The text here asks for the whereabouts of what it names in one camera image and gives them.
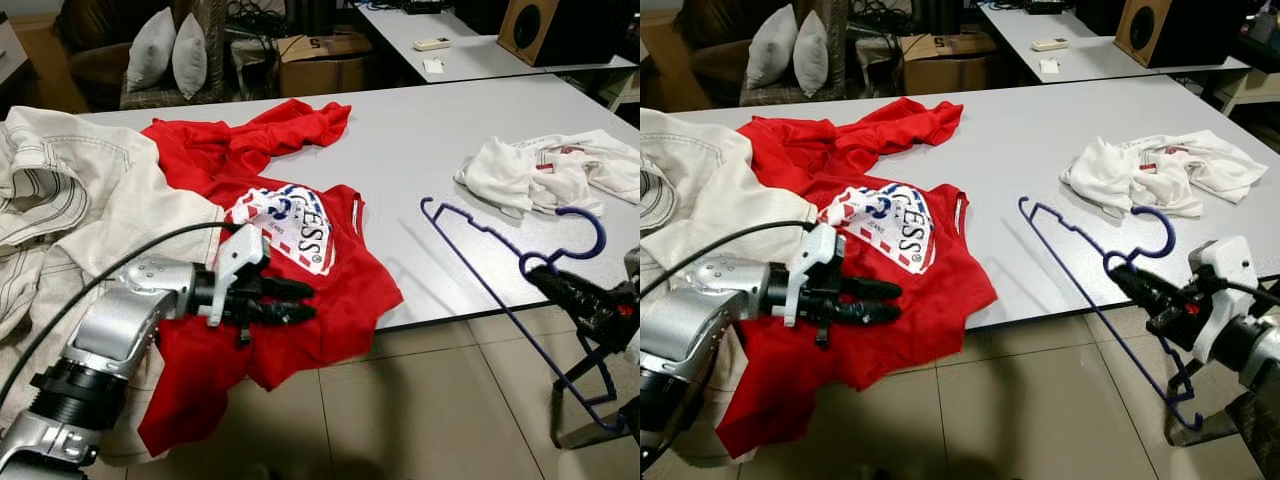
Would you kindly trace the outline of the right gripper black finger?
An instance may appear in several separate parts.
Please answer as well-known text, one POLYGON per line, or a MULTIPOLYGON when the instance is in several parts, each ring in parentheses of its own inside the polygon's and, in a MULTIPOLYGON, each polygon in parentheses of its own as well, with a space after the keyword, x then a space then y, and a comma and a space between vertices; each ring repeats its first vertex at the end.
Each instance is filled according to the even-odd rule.
POLYGON ((545 297, 580 325, 594 324, 602 305, 602 297, 588 291, 547 291, 545 297))
POLYGON ((1164 280, 1132 280, 1125 283, 1125 292, 1151 317, 1158 317, 1181 305, 1181 292, 1164 280))
POLYGON ((589 306, 599 300, 595 284, 567 270, 539 265, 526 271, 525 279, 559 306, 589 306))
POLYGON ((1176 285, 1152 271, 1139 269, 1134 264, 1137 257, 1162 259, 1167 255, 1167 252, 1147 252, 1144 250, 1133 250, 1129 253, 1108 251, 1105 253, 1105 270, 1108 279, 1130 300, 1172 298, 1179 293, 1176 285))

